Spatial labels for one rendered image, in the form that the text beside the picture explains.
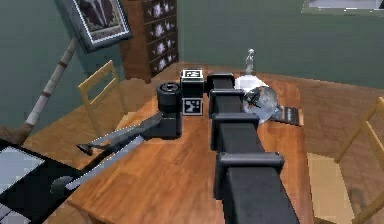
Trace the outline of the white pole with brown bands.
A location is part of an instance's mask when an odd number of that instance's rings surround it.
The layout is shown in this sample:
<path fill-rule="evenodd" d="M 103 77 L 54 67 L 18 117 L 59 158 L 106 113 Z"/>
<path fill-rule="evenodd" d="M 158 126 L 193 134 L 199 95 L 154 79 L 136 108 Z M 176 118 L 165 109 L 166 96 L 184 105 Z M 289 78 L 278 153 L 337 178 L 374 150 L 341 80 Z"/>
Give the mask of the white pole with brown bands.
<path fill-rule="evenodd" d="M 16 130 L 16 139 L 14 141 L 15 144 L 22 145 L 28 138 L 28 136 L 31 134 L 49 98 L 51 97 L 58 82 L 60 81 L 61 76 L 63 75 L 70 60 L 72 59 L 72 56 L 74 55 L 74 52 L 76 50 L 77 43 L 77 38 L 73 37 L 65 52 L 63 53 L 61 59 L 58 61 L 57 66 L 54 69 L 51 77 L 47 81 L 44 89 L 41 91 L 36 103 L 34 104 L 31 112 L 27 116 L 27 119 L 25 120 L 24 124 Z"/>

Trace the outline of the light wooden chair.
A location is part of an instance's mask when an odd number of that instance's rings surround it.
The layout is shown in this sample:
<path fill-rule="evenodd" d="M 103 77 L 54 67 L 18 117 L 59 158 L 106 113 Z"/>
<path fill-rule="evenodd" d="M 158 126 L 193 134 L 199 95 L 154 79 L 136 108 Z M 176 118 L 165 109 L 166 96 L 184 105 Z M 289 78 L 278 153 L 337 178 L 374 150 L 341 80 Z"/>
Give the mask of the light wooden chair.
<path fill-rule="evenodd" d="M 378 97 L 365 112 L 352 133 L 341 145 L 340 152 L 334 159 L 314 153 L 307 154 L 315 220 L 317 222 L 324 224 L 365 224 L 384 208 L 384 191 L 382 191 L 361 212 L 354 215 L 339 165 L 356 137 L 362 133 L 381 170 L 384 171 L 384 143 L 370 124 L 373 115 L 378 115 L 384 119 L 383 97 Z"/>
<path fill-rule="evenodd" d="M 108 74 L 111 74 L 113 76 L 112 80 L 103 88 L 103 90 L 96 97 L 90 100 L 88 93 L 91 88 L 94 87 L 97 83 L 99 83 Z M 80 83 L 78 85 L 78 90 L 84 103 L 85 109 L 90 118 L 91 124 L 98 137 L 102 136 L 103 133 L 101 126 L 99 125 L 96 119 L 95 111 L 103 103 L 107 96 L 111 94 L 114 90 L 116 90 L 118 93 L 119 100 L 123 109 L 123 114 L 128 114 L 128 107 L 125 103 L 123 92 L 120 88 L 120 81 L 112 60 L 109 60 L 101 68 L 99 68 L 92 75 L 86 78 L 82 83 Z"/>

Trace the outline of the dark framed wall picture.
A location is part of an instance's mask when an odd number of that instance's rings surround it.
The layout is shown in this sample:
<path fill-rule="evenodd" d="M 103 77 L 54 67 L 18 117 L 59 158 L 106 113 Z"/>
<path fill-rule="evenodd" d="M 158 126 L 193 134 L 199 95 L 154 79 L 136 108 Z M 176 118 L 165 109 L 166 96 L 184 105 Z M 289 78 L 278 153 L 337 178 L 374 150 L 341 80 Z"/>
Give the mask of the dark framed wall picture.
<path fill-rule="evenodd" d="M 121 0 L 58 0 L 86 54 L 133 37 Z"/>

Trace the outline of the silver glass bowl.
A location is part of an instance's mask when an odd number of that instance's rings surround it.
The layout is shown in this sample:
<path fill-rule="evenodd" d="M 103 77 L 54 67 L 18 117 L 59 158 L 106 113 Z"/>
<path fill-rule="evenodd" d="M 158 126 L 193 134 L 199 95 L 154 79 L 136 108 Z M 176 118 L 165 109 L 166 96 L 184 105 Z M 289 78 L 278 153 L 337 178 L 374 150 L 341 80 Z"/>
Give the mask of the silver glass bowl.
<path fill-rule="evenodd" d="M 260 124 L 271 118 L 277 106 L 277 93 L 267 86 L 256 87 L 248 91 L 243 100 L 244 111 L 255 114 Z"/>

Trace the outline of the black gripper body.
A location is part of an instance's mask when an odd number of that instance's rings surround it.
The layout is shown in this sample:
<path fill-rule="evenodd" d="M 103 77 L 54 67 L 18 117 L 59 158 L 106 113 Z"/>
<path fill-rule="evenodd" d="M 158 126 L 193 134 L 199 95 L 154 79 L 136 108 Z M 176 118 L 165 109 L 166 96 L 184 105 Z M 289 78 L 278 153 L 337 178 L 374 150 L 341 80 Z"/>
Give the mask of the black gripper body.
<path fill-rule="evenodd" d="M 157 89 L 158 112 L 143 121 L 145 140 L 160 138 L 174 140 L 182 135 L 182 114 L 180 85 L 176 82 L 165 82 Z"/>

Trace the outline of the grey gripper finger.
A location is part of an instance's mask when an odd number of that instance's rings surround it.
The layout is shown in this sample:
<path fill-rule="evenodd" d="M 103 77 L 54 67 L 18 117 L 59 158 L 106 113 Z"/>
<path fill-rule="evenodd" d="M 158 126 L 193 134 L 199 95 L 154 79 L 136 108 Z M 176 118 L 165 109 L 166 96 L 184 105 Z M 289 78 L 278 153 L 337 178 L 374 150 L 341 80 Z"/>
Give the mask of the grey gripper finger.
<path fill-rule="evenodd" d="M 77 148 L 89 156 L 93 154 L 93 148 L 116 153 L 136 137 L 143 137 L 151 129 L 158 126 L 161 119 L 162 113 L 158 112 L 157 114 L 143 120 L 138 125 L 119 129 L 103 137 L 99 137 L 90 143 L 77 144 Z"/>
<path fill-rule="evenodd" d="M 90 151 L 92 148 L 98 148 L 102 149 L 103 152 L 82 170 L 82 174 L 79 177 L 63 176 L 56 179 L 51 184 L 50 192 L 56 195 L 70 195 L 80 185 L 86 183 L 94 176 L 97 176 L 105 168 L 111 166 L 121 157 L 130 153 L 143 141 L 144 139 L 140 135 L 132 135 L 128 137 L 113 138 L 110 144 L 103 146 L 96 145 L 95 143 L 80 144 L 80 149 L 87 149 Z"/>

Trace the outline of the black remote control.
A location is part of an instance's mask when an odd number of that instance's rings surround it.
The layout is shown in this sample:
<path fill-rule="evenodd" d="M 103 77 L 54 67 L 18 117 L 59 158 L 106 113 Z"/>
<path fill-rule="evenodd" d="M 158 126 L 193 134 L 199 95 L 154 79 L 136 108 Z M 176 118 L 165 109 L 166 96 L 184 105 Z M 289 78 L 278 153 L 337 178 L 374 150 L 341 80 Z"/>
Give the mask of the black remote control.
<path fill-rule="evenodd" d="M 274 113 L 271 116 L 271 120 L 299 127 L 304 125 L 304 115 L 301 108 L 294 108 L 283 105 L 276 107 Z"/>

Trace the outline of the brown wooden table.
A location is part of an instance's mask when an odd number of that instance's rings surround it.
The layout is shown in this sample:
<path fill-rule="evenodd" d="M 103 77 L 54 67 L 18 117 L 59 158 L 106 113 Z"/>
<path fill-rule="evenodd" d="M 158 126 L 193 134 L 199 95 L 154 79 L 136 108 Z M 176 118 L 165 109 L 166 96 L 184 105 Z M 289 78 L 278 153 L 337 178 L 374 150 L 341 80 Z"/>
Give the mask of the brown wooden table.
<path fill-rule="evenodd" d="M 150 87 L 153 90 L 156 82 L 176 78 L 179 66 L 182 67 L 176 64 L 160 73 L 152 86 L 141 80 L 122 81 L 120 86 L 128 104 L 154 96 Z M 257 75 L 276 88 L 282 104 L 300 107 L 300 91 L 295 84 L 271 74 Z M 209 149 L 209 132 L 207 117 L 183 118 L 180 139 L 143 142 L 79 187 L 65 205 L 97 219 L 93 222 L 97 224 L 99 220 L 108 224 L 224 224 L 221 203 L 212 197 L 215 152 Z M 286 160 L 281 178 L 300 224 L 314 224 L 303 127 L 266 122 L 258 134 L 265 150 L 278 151 Z M 75 144 L 94 137 L 81 106 L 33 134 L 23 146 L 82 169 L 93 157 L 80 152 Z M 63 210 L 45 223 L 86 223 L 71 210 Z"/>

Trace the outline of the brown cupboard with patterned doors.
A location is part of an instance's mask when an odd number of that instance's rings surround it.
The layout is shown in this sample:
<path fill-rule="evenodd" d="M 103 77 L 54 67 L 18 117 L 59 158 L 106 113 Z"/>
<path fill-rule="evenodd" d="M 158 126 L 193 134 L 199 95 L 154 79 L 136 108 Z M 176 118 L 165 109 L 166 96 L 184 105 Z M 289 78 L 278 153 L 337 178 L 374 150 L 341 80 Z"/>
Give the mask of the brown cupboard with patterned doors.
<path fill-rule="evenodd" d="M 177 0 L 121 0 L 133 38 L 123 41 L 120 55 L 126 79 L 150 83 L 179 61 Z"/>

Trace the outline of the black laptop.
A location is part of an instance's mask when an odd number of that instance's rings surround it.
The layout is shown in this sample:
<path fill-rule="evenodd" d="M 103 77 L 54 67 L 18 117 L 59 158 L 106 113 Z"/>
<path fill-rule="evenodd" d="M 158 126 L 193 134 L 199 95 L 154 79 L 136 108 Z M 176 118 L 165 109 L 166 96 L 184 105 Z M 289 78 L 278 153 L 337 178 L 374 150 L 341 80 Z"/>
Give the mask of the black laptop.
<path fill-rule="evenodd" d="M 43 224 L 68 197 L 51 191 L 61 177 L 80 171 L 0 139 L 0 224 Z"/>

